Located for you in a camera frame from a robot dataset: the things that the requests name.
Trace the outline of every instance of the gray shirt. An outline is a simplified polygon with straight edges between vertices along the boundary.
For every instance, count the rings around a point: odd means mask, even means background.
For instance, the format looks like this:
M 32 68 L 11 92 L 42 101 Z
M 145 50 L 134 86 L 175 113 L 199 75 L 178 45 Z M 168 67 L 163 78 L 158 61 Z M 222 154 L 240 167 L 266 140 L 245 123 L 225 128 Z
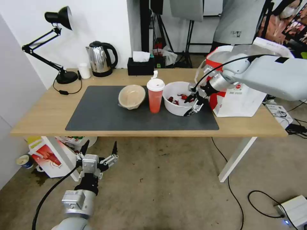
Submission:
M 227 0 L 213 41 L 226 44 L 251 44 L 265 0 Z

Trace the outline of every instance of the kettle handle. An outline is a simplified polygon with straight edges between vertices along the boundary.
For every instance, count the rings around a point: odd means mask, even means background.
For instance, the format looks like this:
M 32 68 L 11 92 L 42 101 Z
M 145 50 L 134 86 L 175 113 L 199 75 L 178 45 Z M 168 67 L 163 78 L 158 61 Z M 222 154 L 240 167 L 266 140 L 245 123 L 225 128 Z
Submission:
M 111 64 L 111 68 L 114 69 L 115 66 L 116 66 L 117 63 L 118 63 L 118 56 L 117 56 L 116 49 L 114 48 L 114 46 L 112 46 L 111 44 L 106 43 L 106 42 L 102 42 L 102 43 L 101 43 L 101 46 L 102 46 L 104 49 L 110 49 L 110 50 L 112 50 L 112 52 L 113 52 L 113 54 L 114 54 L 114 57 L 115 57 L 115 61 L 114 61 L 114 63 Z

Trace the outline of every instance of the stainless steel kettle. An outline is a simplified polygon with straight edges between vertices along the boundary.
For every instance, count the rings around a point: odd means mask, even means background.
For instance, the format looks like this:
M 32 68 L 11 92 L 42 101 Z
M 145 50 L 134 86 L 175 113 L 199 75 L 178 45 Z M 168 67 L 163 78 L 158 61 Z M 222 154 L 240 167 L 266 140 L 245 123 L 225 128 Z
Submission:
M 109 43 L 94 41 L 85 48 L 89 55 L 93 75 L 96 77 L 110 75 L 118 62 L 118 56 L 114 46 Z M 112 50 L 114 54 L 114 63 L 111 63 L 108 49 Z

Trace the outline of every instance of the red crayfish toy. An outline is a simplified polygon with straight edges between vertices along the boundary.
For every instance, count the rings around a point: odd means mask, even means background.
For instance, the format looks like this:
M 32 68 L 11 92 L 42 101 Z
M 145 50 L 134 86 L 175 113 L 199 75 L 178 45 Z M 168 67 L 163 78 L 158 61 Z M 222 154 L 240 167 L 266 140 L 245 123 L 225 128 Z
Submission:
M 173 103 L 173 104 L 176 104 L 176 105 L 179 105 L 179 101 L 178 100 L 174 100 L 173 97 L 169 97 L 169 99 L 167 99 L 169 102 Z
M 177 96 L 180 96 L 182 100 L 186 100 L 186 99 L 188 99 L 188 96 L 187 96 L 187 95 L 185 95 L 185 94 L 177 94 Z

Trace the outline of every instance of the kettle lid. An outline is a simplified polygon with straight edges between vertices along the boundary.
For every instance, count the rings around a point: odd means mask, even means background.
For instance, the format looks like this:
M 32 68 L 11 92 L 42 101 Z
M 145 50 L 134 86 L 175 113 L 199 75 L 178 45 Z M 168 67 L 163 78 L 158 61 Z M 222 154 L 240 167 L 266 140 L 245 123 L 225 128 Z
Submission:
M 100 46 L 102 46 L 102 42 L 100 42 L 100 41 L 94 41 L 90 44 L 90 47 L 92 47 L 92 48 L 96 48 L 96 47 L 100 47 Z

